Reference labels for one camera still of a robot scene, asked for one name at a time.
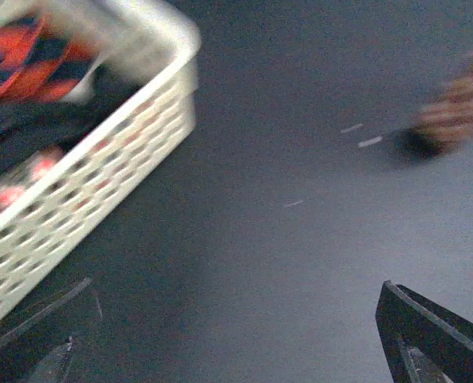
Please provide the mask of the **cream plastic basket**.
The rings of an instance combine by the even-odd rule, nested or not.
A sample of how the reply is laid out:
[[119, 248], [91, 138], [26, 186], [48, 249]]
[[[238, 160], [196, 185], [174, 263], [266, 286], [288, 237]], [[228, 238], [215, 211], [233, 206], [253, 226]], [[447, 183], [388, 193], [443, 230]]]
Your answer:
[[39, 1], [138, 92], [0, 213], [0, 321], [195, 127], [196, 25], [164, 1]]

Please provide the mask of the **brown floral tie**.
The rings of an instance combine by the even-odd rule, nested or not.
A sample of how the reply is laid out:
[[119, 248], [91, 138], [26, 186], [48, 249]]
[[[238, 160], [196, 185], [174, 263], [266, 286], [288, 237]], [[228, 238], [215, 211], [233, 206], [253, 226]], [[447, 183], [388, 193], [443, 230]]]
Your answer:
[[473, 138], [473, 51], [466, 66], [423, 105], [414, 125], [403, 130], [397, 151], [413, 161], [452, 154]]

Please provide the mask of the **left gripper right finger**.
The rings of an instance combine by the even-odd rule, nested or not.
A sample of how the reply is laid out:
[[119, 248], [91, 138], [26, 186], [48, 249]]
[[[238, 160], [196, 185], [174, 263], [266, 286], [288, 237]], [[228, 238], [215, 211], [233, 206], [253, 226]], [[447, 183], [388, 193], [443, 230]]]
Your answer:
[[473, 323], [385, 281], [375, 313], [395, 382], [473, 382]]

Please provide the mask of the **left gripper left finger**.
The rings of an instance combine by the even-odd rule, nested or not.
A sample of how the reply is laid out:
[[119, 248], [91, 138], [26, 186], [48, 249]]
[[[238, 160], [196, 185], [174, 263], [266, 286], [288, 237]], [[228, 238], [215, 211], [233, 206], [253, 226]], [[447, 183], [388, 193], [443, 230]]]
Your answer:
[[90, 278], [18, 305], [0, 321], [0, 382], [74, 382], [100, 323]]

